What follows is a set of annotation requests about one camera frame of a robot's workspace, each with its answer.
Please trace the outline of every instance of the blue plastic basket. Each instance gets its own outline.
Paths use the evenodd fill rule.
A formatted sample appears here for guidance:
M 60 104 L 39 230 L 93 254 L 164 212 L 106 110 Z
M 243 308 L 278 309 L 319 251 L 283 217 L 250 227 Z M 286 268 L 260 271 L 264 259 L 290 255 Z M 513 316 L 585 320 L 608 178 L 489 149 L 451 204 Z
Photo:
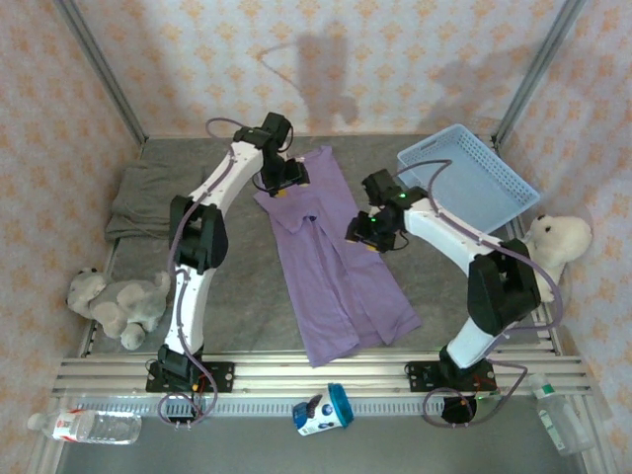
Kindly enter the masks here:
M 450 159 L 434 180 L 433 196 L 471 226 L 491 233 L 536 204 L 540 194 L 505 164 L 485 143 L 457 123 L 397 154 L 402 170 L 422 161 Z M 441 165 L 402 173 L 406 186 L 428 188 Z

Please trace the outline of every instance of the cup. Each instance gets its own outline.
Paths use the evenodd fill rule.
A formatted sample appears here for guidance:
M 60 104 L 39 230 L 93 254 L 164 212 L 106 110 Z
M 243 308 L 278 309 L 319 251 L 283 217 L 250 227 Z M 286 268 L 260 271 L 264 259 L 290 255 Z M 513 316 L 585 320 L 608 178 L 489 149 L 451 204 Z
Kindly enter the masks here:
M 313 435 L 333 428 L 346 428 L 354 420 L 354 412 L 345 389 L 330 383 L 327 390 L 292 408 L 294 425 L 303 435 Z

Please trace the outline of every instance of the white stuffed animal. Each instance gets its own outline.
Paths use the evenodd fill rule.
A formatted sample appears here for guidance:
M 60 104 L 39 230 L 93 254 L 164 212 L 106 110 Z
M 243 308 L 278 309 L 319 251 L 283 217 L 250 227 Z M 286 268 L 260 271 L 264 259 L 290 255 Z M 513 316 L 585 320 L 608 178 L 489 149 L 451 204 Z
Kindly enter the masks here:
M 170 286 L 166 272 L 158 274 L 155 283 L 112 282 L 97 269 L 83 269 L 70 283 L 66 304 L 84 318 L 101 323 L 106 336 L 120 338 L 122 345 L 133 351 L 145 340 L 145 333 L 158 327 Z
M 579 217 L 540 215 L 533 219 L 524 236 L 524 243 L 533 262 L 558 283 L 564 266 L 578 259 L 593 239 L 591 227 Z M 535 272 L 542 302 L 553 301 L 551 287 Z

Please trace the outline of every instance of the plastic bottle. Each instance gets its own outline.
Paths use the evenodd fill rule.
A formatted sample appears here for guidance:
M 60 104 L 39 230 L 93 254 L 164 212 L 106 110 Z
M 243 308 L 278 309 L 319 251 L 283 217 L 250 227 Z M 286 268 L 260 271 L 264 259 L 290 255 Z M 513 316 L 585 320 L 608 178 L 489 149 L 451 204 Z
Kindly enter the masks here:
M 575 410 L 546 377 L 536 373 L 529 377 L 537 398 L 537 413 L 561 455 L 575 454 L 594 446 Z
M 133 413 L 56 410 L 47 415 L 31 415 L 27 426 L 29 430 L 63 441 L 132 444 L 140 434 L 141 419 Z

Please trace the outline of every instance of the gray felt mat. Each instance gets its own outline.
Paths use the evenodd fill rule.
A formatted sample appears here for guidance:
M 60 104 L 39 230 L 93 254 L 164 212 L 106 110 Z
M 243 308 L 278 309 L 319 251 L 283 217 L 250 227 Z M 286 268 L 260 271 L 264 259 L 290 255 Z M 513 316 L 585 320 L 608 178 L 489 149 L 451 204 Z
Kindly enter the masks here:
M 215 418 L 190 432 L 157 418 L 142 423 L 132 446 L 65 443 L 57 474 L 586 472 L 579 454 L 559 455 L 530 397 L 513 397 L 485 426 L 467 430 L 438 430 L 421 417 L 358 417 L 346 430 L 306 437 L 291 418 Z
M 417 143 L 419 135 L 366 135 L 296 137 L 292 155 L 331 145 L 360 208 L 367 207 L 361 181 L 381 168 L 396 171 L 397 153 Z M 209 170 L 223 159 L 228 142 L 210 139 L 151 139 L 142 159 L 203 165 Z M 227 215 L 229 252 L 210 286 L 204 323 L 204 350 L 281 351 L 302 350 L 278 259 L 277 244 L 268 215 L 253 200 L 254 187 L 246 186 Z M 150 278 L 166 268 L 168 243 L 151 237 L 120 239 L 113 277 L 117 280 Z M 417 351 L 438 350 L 453 338 L 467 319 L 465 275 L 446 256 L 421 239 L 411 239 L 401 252 L 383 256 L 402 290 L 423 320 L 420 329 L 394 347 Z M 137 350 L 155 353 L 163 343 L 171 320 L 168 308 L 158 329 Z M 530 318 L 523 324 L 532 325 Z M 513 344 L 535 343 L 535 333 L 512 338 Z M 122 353 L 119 341 L 98 329 L 93 353 Z

